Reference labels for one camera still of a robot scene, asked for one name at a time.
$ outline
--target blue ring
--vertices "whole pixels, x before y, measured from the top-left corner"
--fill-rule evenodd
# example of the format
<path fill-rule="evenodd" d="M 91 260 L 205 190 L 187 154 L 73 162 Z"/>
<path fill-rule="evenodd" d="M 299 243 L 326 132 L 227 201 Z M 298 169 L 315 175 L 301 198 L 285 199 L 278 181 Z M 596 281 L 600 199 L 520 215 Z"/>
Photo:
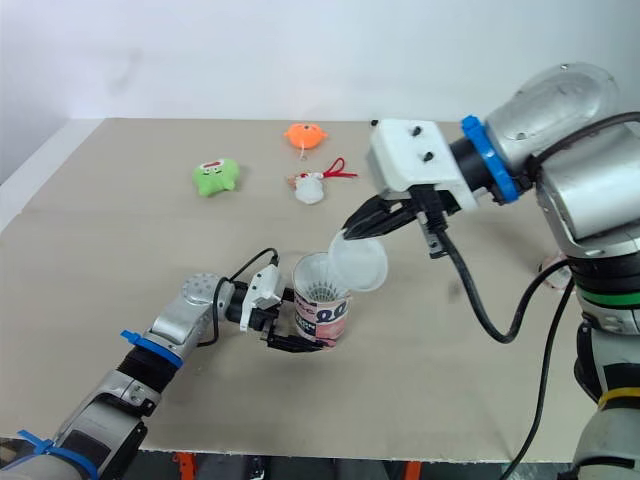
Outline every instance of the blue ring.
<path fill-rule="evenodd" d="M 478 117 L 473 115 L 465 117 L 462 120 L 462 131 L 471 140 L 471 143 L 473 143 L 473 146 L 484 160 L 484 164 L 487 166 L 487 170 L 491 173 L 496 185 L 498 185 L 505 203 L 515 202 L 518 199 L 516 184 L 507 169 L 504 168 L 502 158 L 491 145 L 487 132 Z"/>
<path fill-rule="evenodd" d="M 33 433 L 29 433 L 26 430 L 20 430 L 18 435 L 35 447 L 35 450 L 33 451 L 34 455 L 55 455 L 57 457 L 66 458 L 84 468 L 84 470 L 89 474 L 89 478 L 91 478 L 91 480 L 98 480 L 98 469 L 93 462 L 84 455 L 67 450 L 66 448 L 54 447 L 53 441 L 41 440 Z"/>
<path fill-rule="evenodd" d="M 146 338 L 142 338 L 142 335 L 135 332 L 130 332 L 129 330 L 123 330 L 120 333 L 120 336 L 126 338 L 130 344 L 135 345 L 137 347 L 146 348 L 147 350 L 152 351 L 153 353 L 160 355 L 165 360 L 171 362 L 176 368 L 182 367 L 184 365 L 184 361 L 177 356 L 175 353 L 170 352 L 162 345 L 158 345 L 157 343 L 152 342 L 151 340 L 147 340 Z"/>

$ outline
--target green plush toy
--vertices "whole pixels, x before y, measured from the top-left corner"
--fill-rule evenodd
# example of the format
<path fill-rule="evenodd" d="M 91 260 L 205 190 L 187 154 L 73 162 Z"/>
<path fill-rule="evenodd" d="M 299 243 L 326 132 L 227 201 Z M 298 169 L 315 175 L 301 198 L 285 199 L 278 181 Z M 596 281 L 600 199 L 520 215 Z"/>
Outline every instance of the green plush toy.
<path fill-rule="evenodd" d="M 235 160 L 221 158 L 211 163 L 203 163 L 193 171 L 193 183 L 198 187 L 198 194 L 208 197 L 222 190 L 236 188 L 236 179 L 240 169 Z"/>

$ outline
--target wire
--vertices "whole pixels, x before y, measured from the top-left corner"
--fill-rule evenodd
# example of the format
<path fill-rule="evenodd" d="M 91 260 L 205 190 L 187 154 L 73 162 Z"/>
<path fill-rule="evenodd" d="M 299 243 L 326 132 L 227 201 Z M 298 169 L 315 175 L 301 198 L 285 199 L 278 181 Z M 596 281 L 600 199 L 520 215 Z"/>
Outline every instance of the wire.
<path fill-rule="evenodd" d="M 220 296 L 220 290 L 222 289 L 222 286 L 225 284 L 225 282 L 233 282 L 236 278 L 238 278 L 242 274 L 242 272 L 244 272 L 247 268 L 249 268 L 256 260 L 262 257 L 265 253 L 269 253 L 269 252 L 273 253 L 273 256 L 271 257 L 271 263 L 274 265 L 278 265 L 278 263 L 280 262 L 280 255 L 278 254 L 278 251 L 275 248 L 269 247 L 255 254 L 253 258 L 251 258 L 251 260 L 249 260 L 242 267 L 240 267 L 240 270 L 238 270 L 236 273 L 231 275 L 230 278 L 220 277 L 220 280 L 218 280 L 218 284 L 216 285 L 216 289 L 213 292 L 213 300 L 211 301 L 211 323 L 213 325 L 213 337 L 211 338 L 211 340 L 207 340 L 206 342 L 199 342 L 197 345 L 198 347 L 208 347 L 209 345 L 213 345 L 218 341 L 218 337 L 220 335 L 220 330 L 218 327 L 218 308 L 219 308 L 218 297 Z"/>
<path fill-rule="evenodd" d="M 244 272 L 247 268 L 249 268 L 256 260 L 258 260 L 261 256 L 263 256 L 265 253 L 271 252 L 273 253 L 273 257 L 271 257 L 271 263 L 273 263 L 274 265 L 278 265 L 278 263 L 280 262 L 280 256 L 278 255 L 278 251 L 273 248 L 273 247 L 269 247 L 269 248 L 265 248 L 264 250 L 262 250 L 259 253 L 256 253 L 253 258 L 251 260 L 249 260 L 247 263 L 245 263 L 242 267 L 240 267 L 240 270 L 238 270 L 236 273 L 234 273 L 233 275 L 231 275 L 230 281 L 234 281 L 236 278 L 238 278 L 242 272 Z"/>
<path fill-rule="evenodd" d="M 547 334 L 547 341 L 544 345 L 544 354 L 542 355 L 542 369 L 540 371 L 540 386 L 538 387 L 538 401 L 536 403 L 536 413 L 533 417 L 533 423 L 531 424 L 531 428 L 529 429 L 529 434 L 525 439 L 520 451 L 515 456 L 511 463 L 504 471 L 504 473 L 500 476 L 500 480 L 506 480 L 513 473 L 516 467 L 522 461 L 522 458 L 529 450 L 529 446 L 531 442 L 533 442 L 533 438 L 536 436 L 538 432 L 538 427 L 540 426 L 540 420 L 542 418 L 542 409 L 544 408 L 544 397 L 547 392 L 547 379 L 549 377 L 549 364 L 551 363 L 551 350 L 553 349 L 553 341 L 556 337 L 556 332 L 558 331 L 558 325 L 560 324 L 560 319 L 562 318 L 562 313 L 564 312 L 565 307 L 567 306 L 567 302 L 569 301 L 569 297 L 571 296 L 571 291 L 573 290 L 573 278 L 569 280 L 567 287 L 562 294 L 562 298 L 558 303 L 558 307 L 556 308 L 556 313 L 553 315 L 553 320 L 551 321 L 551 326 L 549 327 L 549 333 Z"/>
<path fill-rule="evenodd" d="M 482 299 L 480 298 L 478 289 L 476 288 L 476 284 L 473 281 L 473 277 L 471 276 L 471 273 L 469 272 L 467 264 L 462 258 L 462 255 L 460 255 L 460 252 L 458 252 L 458 249 L 444 230 L 436 231 L 436 235 L 442 243 L 444 250 L 449 253 L 451 261 L 458 271 L 458 275 L 460 276 L 462 284 L 464 285 L 464 289 L 466 290 L 467 296 L 469 297 L 471 308 L 476 314 L 480 325 L 482 325 L 482 328 L 484 328 L 484 330 L 491 336 L 491 338 L 500 343 L 511 343 L 516 339 L 518 333 L 520 332 L 520 327 L 522 326 L 524 314 L 535 291 L 552 273 L 560 270 L 563 267 L 566 267 L 568 264 L 567 260 L 561 260 L 543 270 L 538 274 L 536 278 L 534 278 L 534 280 L 529 284 L 527 289 L 522 294 L 522 297 L 520 298 L 518 307 L 513 314 L 513 320 L 511 322 L 509 330 L 506 334 L 502 334 L 489 319 L 487 311 L 484 309 L 484 305 L 482 304 Z"/>
<path fill-rule="evenodd" d="M 213 338 L 211 338 L 211 340 L 207 340 L 206 342 L 198 343 L 198 347 L 208 347 L 209 345 L 213 345 L 218 341 L 218 337 L 220 335 L 218 329 L 218 296 L 220 295 L 222 285 L 224 285 L 225 282 L 229 281 L 230 280 L 227 277 L 220 277 L 220 280 L 218 280 L 216 289 L 213 292 L 213 301 L 211 302 L 211 323 L 213 324 Z"/>
<path fill-rule="evenodd" d="M 606 128 L 628 122 L 640 123 L 640 112 L 626 112 L 603 118 L 602 120 L 592 123 L 591 125 L 587 125 L 586 127 L 582 127 L 580 130 L 576 130 L 566 137 L 561 138 L 556 143 L 543 150 L 539 155 L 530 157 L 527 160 L 526 171 L 528 172 L 529 178 L 531 180 L 535 180 L 538 174 L 538 170 L 540 169 L 540 166 L 543 162 L 545 162 L 549 157 L 555 155 L 559 151 L 569 148 L 578 140 L 582 140 L 583 138 L 589 137 L 594 133 L 598 133 L 599 131 Z"/>

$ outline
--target clear plastic cup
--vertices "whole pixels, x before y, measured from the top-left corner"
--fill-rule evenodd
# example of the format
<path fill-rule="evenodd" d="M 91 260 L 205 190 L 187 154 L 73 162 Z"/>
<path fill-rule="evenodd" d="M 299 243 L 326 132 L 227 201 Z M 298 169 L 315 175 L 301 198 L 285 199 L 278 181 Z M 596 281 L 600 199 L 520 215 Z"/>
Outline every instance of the clear plastic cup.
<path fill-rule="evenodd" d="M 331 270 L 326 253 L 302 257 L 293 271 L 298 334 L 334 347 L 344 332 L 351 294 Z"/>

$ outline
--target small toy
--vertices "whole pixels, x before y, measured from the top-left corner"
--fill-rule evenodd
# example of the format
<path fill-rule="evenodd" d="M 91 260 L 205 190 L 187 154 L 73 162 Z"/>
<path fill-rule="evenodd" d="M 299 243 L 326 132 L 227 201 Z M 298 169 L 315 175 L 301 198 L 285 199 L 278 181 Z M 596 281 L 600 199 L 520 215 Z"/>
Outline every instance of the small toy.
<path fill-rule="evenodd" d="M 300 150 L 315 148 L 329 136 L 318 125 L 310 123 L 294 123 L 284 134 L 289 139 L 291 145 Z"/>
<path fill-rule="evenodd" d="M 235 160 L 220 158 L 196 167 L 192 178 L 198 194 L 208 197 L 222 190 L 234 190 L 239 174 L 240 168 Z"/>
<path fill-rule="evenodd" d="M 291 175 L 287 178 L 287 183 L 294 189 L 294 194 L 298 200 L 307 205 L 318 203 L 324 198 L 322 189 L 322 179 L 329 177 L 357 177 L 357 173 L 349 173 L 344 171 L 344 158 L 339 157 L 324 172 L 302 172 L 298 175 Z"/>

